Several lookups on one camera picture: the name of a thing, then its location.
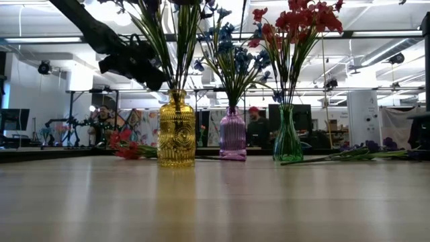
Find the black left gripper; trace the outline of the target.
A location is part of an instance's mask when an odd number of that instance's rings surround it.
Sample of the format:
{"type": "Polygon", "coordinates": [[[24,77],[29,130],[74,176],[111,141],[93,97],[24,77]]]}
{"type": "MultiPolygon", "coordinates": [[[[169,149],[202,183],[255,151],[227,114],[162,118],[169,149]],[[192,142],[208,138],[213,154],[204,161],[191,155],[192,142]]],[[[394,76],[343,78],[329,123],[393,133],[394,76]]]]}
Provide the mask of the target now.
{"type": "Polygon", "coordinates": [[[107,39],[107,56],[99,61],[100,73],[111,72],[135,79],[151,91],[160,90],[167,81],[167,76],[152,64],[156,54],[151,45],[141,40],[138,34],[125,36],[127,41],[122,37],[123,35],[114,35],[107,39]]]}

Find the purple artificial flower bunch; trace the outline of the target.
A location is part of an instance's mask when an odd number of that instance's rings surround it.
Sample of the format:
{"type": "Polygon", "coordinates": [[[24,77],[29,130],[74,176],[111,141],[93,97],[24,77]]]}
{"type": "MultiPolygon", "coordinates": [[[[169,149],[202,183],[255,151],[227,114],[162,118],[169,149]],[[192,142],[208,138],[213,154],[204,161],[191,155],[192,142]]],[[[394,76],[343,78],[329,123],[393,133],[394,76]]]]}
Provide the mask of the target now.
{"type": "Polygon", "coordinates": [[[197,42],[197,31],[203,19],[212,17],[217,8],[216,0],[170,0],[174,10],[172,14],[177,14],[175,24],[175,37],[177,44],[176,58],[177,67],[174,82],[171,89],[184,89],[189,66],[193,59],[197,42]]]}
{"type": "Polygon", "coordinates": [[[163,17],[160,0],[137,0],[138,16],[131,15],[134,25],[151,45],[161,63],[170,90],[177,89],[174,70],[171,64],[167,39],[163,30],[163,17]]]}
{"type": "Polygon", "coordinates": [[[345,147],[340,153],[334,153],[326,157],[306,159],[302,161],[282,161],[280,165],[297,165],[329,161],[373,161],[376,159],[430,161],[430,150],[421,149],[420,146],[413,149],[400,149],[391,138],[386,138],[383,140],[382,146],[380,146],[375,141],[367,140],[360,145],[345,147]]]}

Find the red artificial flower bunch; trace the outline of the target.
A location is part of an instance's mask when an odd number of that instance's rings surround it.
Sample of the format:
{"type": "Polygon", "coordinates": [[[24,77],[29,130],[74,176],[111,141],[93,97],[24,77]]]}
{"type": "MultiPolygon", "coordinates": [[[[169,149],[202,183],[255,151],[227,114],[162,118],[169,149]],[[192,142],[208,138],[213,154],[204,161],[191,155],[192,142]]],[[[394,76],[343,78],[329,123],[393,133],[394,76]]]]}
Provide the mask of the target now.
{"type": "Polygon", "coordinates": [[[302,65],[314,48],[320,33],[343,32],[337,17],[343,0],[330,5],[325,1],[288,0],[289,10],[282,11],[273,24],[263,25],[266,50],[275,75],[275,101],[292,105],[302,65]]]}
{"type": "Polygon", "coordinates": [[[110,148],[115,150],[115,156],[125,159],[148,159],[157,158],[157,148],[140,144],[131,140],[132,131],[125,129],[122,131],[115,130],[110,135],[110,148]]]}
{"type": "Polygon", "coordinates": [[[253,20],[257,29],[247,46],[264,48],[265,55],[269,57],[276,84],[273,91],[274,101],[282,108],[287,108],[292,103],[291,90],[294,85],[290,77],[292,38],[288,23],[289,12],[281,12],[275,23],[271,24],[265,18],[267,11],[268,8],[253,10],[253,20]]]}

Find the blue artificial flower bunch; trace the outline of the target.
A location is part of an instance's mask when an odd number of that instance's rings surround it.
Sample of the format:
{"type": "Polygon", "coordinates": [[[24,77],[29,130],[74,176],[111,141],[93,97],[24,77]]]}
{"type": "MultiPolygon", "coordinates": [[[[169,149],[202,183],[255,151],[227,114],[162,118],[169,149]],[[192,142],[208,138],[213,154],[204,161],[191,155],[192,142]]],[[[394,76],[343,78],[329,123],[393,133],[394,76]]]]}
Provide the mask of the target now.
{"type": "MultiPolygon", "coordinates": [[[[218,17],[214,19],[214,26],[218,21],[222,22],[226,16],[231,14],[230,10],[223,8],[217,9],[216,12],[218,13],[218,17]]],[[[237,100],[237,106],[248,86],[256,84],[257,82],[255,78],[263,69],[270,65],[270,60],[269,57],[265,55],[264,50],[262,50],[257,56],[254,56],[248,52],[248,49],[245,48],[243,44],[234,43],[233,38],[232,43],[234,46],[234,55],[230,58],[230,63],[232,64],[230,69],[232,74],[234,74],[234,78],[232,80],[232,93],[235,100],[237,100]]]]}
{"type": "Polygon", "coordinates": [[[232,43],[232,31],[234,26],[218,21],[213,28],[198,34],[197,41],[203,52],[203,57],[197,58],[192,65],[194,70],[202,72],[204,67],[209,67],[222,84],[228,98],[229,109],[232,110],[237,105],[237,100],[232,93],[232,74],[230,63],[234,55],[234,46],[232,43]]]}

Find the pink glass vase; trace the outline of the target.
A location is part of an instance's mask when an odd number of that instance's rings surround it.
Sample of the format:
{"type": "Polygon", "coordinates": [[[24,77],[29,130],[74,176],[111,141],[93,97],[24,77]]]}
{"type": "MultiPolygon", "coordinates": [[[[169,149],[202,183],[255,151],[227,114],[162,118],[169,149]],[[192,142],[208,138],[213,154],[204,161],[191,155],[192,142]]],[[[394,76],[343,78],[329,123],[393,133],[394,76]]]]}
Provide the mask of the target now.
{"type": "Polygon", "coordinates": [[[246,123],[237,107],[229,106],[220,121],[220,156],[233,161],[246,161],[246,123]]]}

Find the yellow glass vase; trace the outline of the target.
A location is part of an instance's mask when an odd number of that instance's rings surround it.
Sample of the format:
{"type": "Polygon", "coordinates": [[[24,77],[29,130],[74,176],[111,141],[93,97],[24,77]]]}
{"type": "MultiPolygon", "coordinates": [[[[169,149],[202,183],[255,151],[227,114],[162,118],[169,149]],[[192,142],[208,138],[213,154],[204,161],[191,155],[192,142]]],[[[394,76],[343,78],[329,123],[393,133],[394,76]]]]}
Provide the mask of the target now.
{"type": "Polygon", "coordinates": [[[159,109],[157,159],[161,167],[193,167],[196,155],[196,114],[183,89],[169,90],[159,109]]]}

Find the green glass vase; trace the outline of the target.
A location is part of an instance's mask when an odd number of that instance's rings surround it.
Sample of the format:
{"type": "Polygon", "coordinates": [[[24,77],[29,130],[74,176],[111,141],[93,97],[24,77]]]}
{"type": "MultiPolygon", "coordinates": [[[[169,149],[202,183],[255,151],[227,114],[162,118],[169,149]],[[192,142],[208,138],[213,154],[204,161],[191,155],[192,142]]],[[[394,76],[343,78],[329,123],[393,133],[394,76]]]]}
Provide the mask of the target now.
{"type": "Polygon", "coordinates": [[[302,145],[293,121],[293,105],[281,104],[280,125],[273,145],[273,160],[297,162],[303,160],[302,145]]]}

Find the colourful patterned cloth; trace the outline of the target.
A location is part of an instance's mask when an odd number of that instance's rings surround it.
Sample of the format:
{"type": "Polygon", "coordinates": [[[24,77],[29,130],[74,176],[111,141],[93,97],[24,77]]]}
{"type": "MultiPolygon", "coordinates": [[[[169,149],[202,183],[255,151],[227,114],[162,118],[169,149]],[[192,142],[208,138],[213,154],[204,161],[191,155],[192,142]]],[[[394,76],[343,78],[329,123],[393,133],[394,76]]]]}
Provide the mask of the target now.
{"type": "Polygon", "coordinates": [[[131,130],[130,140],[148,145],[157,146],[159,130],[158,110],[120,110],[119,117],[123,120],[122,129],[131,130]]]}

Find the person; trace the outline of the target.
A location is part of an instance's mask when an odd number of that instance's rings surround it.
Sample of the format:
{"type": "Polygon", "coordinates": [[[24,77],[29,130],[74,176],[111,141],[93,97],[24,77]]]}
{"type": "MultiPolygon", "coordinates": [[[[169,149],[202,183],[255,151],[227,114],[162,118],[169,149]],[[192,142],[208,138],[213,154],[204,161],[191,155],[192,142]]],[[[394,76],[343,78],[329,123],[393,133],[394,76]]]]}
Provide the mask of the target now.
{"type": "Polygon", "coordinates": [[[247,142],[250,147],[269,146],[269,120],[259,115],[259,109],[255,106],[249,108],[250,122],[247,127],[247,142]]]}
{"type": "Polygon", "coordinates": [[[98,110],[91,115],[93,124],[88,129],[88,134],[91,136],[91,142],[97,146],[99,143],[105,143],[114,132],[114,119],[112,118],[110,109],[102,105],[98,110]]]}

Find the black metal rack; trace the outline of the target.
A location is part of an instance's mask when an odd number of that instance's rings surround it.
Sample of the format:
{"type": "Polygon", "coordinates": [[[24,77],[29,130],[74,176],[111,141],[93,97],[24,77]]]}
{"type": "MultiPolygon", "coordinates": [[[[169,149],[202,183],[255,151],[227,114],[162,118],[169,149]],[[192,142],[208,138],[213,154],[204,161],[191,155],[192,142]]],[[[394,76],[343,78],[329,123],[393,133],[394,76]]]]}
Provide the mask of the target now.
{"type": "MultiPolygon", "coordinates": [[[[89,90],[68,91],[69,106],[67,109],[67,121],[69,125],[69,133],[67,134],[67,142],[74,147],[94,147],[91,142],[91,136],[88,134],[88,129],[93,124],[91,115],[102,105],[110,109],[112,118],[114,119],[114,131],[120,129],[120,121],[118,120],[118,99],[119,91],[112,89],[109,86],[93,87],[89,90]]],[[[106,146],[109,139],[105,143],[99,143],[97,146],[106,146]]]]}

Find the dark computer monitor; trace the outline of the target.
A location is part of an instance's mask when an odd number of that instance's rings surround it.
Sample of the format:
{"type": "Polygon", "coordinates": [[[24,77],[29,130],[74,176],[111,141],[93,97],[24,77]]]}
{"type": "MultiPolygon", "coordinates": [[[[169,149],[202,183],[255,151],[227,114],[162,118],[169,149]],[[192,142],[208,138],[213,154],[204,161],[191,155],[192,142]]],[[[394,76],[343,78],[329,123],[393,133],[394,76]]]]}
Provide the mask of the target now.
{"type": "Polygon", "coordinates": [[[29,115],[29,109],[0,109],[0,131],[25,131],[29,115]]]}

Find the black television screen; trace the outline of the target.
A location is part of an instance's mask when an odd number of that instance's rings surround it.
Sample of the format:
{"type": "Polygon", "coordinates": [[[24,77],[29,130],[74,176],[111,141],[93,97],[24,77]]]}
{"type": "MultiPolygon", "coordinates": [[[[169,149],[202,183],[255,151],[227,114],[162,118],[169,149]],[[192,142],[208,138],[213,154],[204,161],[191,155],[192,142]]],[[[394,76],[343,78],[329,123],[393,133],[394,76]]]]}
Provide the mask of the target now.
{"type": "MultiPolygon", "coordinates": [[[[280,128],[281,116],[279,104],[269,104],[269,127],[271,131],[277,131],[280,128]]],[[[297,131],[312,130],[311,106],[308,104],[294,104],[292,109],[294,127],[297,131]]]]}

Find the white cylindrical pillar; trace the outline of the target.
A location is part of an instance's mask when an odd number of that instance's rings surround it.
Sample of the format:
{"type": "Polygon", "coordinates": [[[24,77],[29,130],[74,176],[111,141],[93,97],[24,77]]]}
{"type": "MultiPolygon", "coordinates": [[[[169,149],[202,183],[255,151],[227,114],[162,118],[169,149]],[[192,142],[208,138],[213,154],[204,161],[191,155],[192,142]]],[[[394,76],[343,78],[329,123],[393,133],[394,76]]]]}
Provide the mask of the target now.
{"type": "Polygon", "coordinates": [[[347,94],[349,136],[352,143],[380,139],[376,90],[350,91],[347,94]]]}

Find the grey draped cloth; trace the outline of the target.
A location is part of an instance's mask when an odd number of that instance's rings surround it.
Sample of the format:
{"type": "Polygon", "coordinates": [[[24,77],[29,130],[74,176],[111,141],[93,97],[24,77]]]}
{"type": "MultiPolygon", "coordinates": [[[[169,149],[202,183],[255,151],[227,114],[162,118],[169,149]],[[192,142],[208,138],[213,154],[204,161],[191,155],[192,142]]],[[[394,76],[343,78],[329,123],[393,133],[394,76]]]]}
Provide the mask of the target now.
{"type": "Polygon", "coordinates": [[[409,120],[408,117],[422,112],[425,112],[425,108],[380,108],[379,115],[382,139],[389,137],[399,146],[403,146],[403,144],[408,145],[413,122],[409,120]]]}

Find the black background equipment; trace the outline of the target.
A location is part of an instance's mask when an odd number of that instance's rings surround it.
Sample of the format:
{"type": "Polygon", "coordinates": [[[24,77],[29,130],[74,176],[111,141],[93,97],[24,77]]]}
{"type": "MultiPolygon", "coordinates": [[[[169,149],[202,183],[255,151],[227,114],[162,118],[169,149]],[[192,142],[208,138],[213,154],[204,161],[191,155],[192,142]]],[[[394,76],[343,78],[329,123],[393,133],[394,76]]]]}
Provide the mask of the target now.
{"type": "Polygon", "coordinates": [[[407,119],[412,120],[408,144],[412,149],[430,151],[430,111],[413,114],[407,119]]]}

